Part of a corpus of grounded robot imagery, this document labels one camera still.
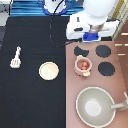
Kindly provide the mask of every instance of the black coaster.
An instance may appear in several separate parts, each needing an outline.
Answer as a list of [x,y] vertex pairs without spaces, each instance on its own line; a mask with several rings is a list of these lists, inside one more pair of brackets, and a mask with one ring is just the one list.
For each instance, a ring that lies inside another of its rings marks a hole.
[[115,72],[114,66],[109,62],[100,63],[98,66],[98,70],[103,76],[111,76]]
[[99,45],[96,48],[96,54],[100,57],[108,57],[111,54],[111,49],[106,45]]
[[75,47],[74,49],[74,54],[76,56],[82,55],[83,57],[86,57],[89,53],[89,50],[83,50],[81,48],[79,48],[78,46]]

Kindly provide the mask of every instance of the cup handle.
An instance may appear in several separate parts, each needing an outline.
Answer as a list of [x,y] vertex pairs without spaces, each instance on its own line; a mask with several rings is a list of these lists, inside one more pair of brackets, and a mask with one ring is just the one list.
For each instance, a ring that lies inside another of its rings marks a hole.
[[89,71],[83,73],[83,76],[89,76],[89,75],[90,75],[90,72]]
[[83,56],[82,55],[78,55],[77,56],[77,59],[80,59],[80,58],[83,58]]

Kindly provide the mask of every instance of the ceramic cup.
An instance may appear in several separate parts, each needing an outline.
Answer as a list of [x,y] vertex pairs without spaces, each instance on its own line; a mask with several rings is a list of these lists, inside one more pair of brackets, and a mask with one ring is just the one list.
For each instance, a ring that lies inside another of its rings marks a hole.
[[[88,63],[88,66],[87,66],[86,70],[81,69],[82,61],[86,61]],[[83,57],[82,55],[77,56],[77,59],[75,61],[74,70],[78,75],[80,75],[80,76],[89,76],[91,68],[92,68],[92,62],[88,58]]]

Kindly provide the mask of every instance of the black cable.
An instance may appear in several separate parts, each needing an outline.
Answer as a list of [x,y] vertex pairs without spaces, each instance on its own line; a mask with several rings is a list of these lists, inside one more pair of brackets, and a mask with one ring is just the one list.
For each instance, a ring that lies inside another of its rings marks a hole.
[[10,6],[11,6],[11,3],[12,3],[12,0],[10,1],[10,4],[9,4],[9,16],[10,16]]
[[53,16],[52,16],[52,18],[51,18],[51,22],[50,22],[50,41],[51,41],[51,44],[52,44],[54,47],[64,47],[64,46],[66,46],[66,45],[71,44],[71,43],[74,42],[74,41],[69,40],[69,42],[66,43],[66,44],[63,44],[63,45],[55,45],[55,44],[53,43],[53,40],[52,40],[51,30],[52,30],[53,19],[54,19],[54,17],[55,17],[56,10],[58,9],[58,7],[60,6],[60,4],[61,4],[63,1],[64,1],[64,0],[62,0],[62,1],[57,5],[57,7],[56,7],[56,9],[55,9],[55,11],[54,11],[54,13],[53,13]]

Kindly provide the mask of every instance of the cup rim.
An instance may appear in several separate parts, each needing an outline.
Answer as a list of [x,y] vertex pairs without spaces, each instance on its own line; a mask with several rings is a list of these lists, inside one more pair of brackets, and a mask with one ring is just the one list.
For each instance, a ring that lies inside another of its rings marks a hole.
[[[88,61],[88,63],[89,63],[89,68],[88,68],[87,70],[81,70],[81,69],[78,68],[77,63],[78,63],[78,61],[81,60],[81,59],[82,59],[82,60],[85,59],[86,61]],[[90,71],[91,68],[92,68],[92,62],[91,62],[87,57],[77,58],[76,61],[75,61],[75,67],[76,67],[76,69],[77,69],[78,71],[80,71],[80,72],[82,72],[82,73],[88,72],[88,71]]]

